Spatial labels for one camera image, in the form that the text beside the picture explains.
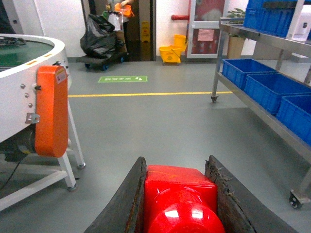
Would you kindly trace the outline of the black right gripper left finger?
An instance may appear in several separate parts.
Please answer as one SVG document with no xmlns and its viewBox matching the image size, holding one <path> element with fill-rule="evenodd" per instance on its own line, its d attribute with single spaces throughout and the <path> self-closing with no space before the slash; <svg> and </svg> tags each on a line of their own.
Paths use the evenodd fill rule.
<svg viewBox="0 0 311 233">
<path fill-rule="evenodd" d="M 85 232 L 142 233 L 146 174 L 146 160 L 139 157 L 112 199 Z"/>
</svg>

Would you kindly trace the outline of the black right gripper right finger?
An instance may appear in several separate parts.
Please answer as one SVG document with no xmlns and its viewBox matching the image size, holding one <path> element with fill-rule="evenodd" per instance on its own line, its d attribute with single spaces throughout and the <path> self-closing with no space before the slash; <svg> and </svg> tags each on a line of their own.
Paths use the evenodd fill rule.
<svg viewBox="0 0 311 233">
<path fill-rule="evenodd" d="M 205 164 L 205 176 L 218 187 L 217 213 L 227 233 L 295 233 L 268 209 L 215 156 Z"/>
</svg>

